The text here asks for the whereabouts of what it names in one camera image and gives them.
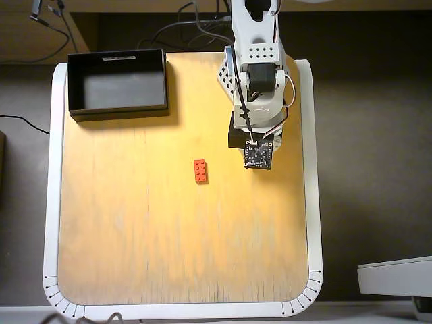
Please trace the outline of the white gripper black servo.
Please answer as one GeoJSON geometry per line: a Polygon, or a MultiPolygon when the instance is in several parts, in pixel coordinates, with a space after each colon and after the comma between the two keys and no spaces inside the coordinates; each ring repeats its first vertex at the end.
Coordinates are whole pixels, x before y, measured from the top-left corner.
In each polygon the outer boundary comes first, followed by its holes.
{"type": "MultiPolygon", "coordinates": [[[[252,126],[253,137],[255,140],[261,139],[266,133],[265,139],[273,139],[275,149],[282,144],[283,125],[288,118],[286,101],[282,103],[262,105],[263,98],[257,99],[258,103],[248,102],[252,106],[248,109],[248,117],[252,126]]],[[[243,111],[240,108],[240,100],[232,99],[233,110],[229,122],[228,147],[231,149],[241,149],[245,147],[250,134],[245,119],[242,117],[243,111]]]]}

